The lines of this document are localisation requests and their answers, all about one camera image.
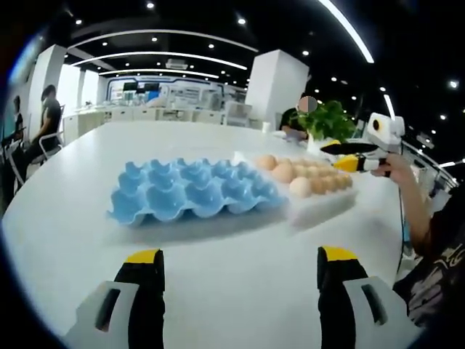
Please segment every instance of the blue egg tray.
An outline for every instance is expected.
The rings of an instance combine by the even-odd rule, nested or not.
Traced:
[[[213,217],[224,207],[241,214],[287,201],[273,182],[248,164],[233,166],[229,160],[210,164],[200,159],[186,164],[179,158],[162,164],[155,159],[141,167],[128,162],[118,184],[111,194],[113,211],[108,213],[122,225],[139,225],[148,215],[172,222],[186,210],[200,218]]]

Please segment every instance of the green plant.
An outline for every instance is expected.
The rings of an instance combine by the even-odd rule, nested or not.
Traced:
[[[344,142],[355,131],[350,116],[344,112],[342,104],[336,100],[318,104],[315,111],[305,113],[296,111],[291,117],[297,119],[315,140],[333,138]]]

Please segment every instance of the table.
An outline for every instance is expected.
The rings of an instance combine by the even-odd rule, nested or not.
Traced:
[[[397,188],[355,176],[356,205],[306,231],[279,215],[246,214],[131,230],[105,216],[127,161],[234,151],[304,153],[253,129],[172,121],[108,123],[52,157],[3,220],[4,243],[34,308],[63,335],[75,310],[123,261],[162,248],[166,348],[319,348],[317,248],[342,246],[393,284],[401,249]]]

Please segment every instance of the ceiling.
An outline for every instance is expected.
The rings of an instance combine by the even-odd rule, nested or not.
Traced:
[[[247,70],[206,60],[186,58],[190,71],[219,76],[214,79],[246,87],[254,57],[274,49],[300,59],[310,67],[307,93],[320,100],[340,100],[348,113],[365,119],[372,111],[388,115],[387,89],[396,115],[408,125],[405,139],[417,148],[426,134],[434,144],[423,152],[438,163],[465,158],[465,67],[459,38],[462,33],[459,1],[435,5],[417,0],[332,0],[360,34],[375,63],[360,53],[349,34],[317,0],[71,1],[49,29],[49,40],[69,47],[108,33],[142,29],[192,31],[218,36],[256,48],[258,52],[223,41],[178,33],[135,33],[112,36],[77,46],[95,57],[122,52],[181,52],[244,65]],[[246,20],[239,25],[238,19]],[[169,56],[135,55],[107,58],[117,70],[165,68]],[[80,58],[68,55],[65,62]],[[99,73],[94,63],[82,65]],[[448,82],[459,82],[451,89]],[[441,120],[440,115],[447,116]],[[465,179],[465,164],[449,167]]]

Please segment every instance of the white pillar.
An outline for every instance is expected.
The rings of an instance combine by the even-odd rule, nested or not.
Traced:
[[[76,107],[80,108],[82,106],[82,89],[84,88],[84,79],[86,77],[86,70],[81,69],[79,71],[79,81],[78,81],[78,95],[76,101]]]
[[[50,84],[58,88],[65,53],[66,48],[53,45],[37,57],[29,91],[28,113],[31,118],[28,115],[28,120],[25,120],[29,138],[34,137],[41,127],[42,92]]]
[[[246,95],[246,104],[252,105],[251,116],[272,124],[280,122],[276,113],[297,105],[308,73],[307,65],[281,50],[256,56]]]

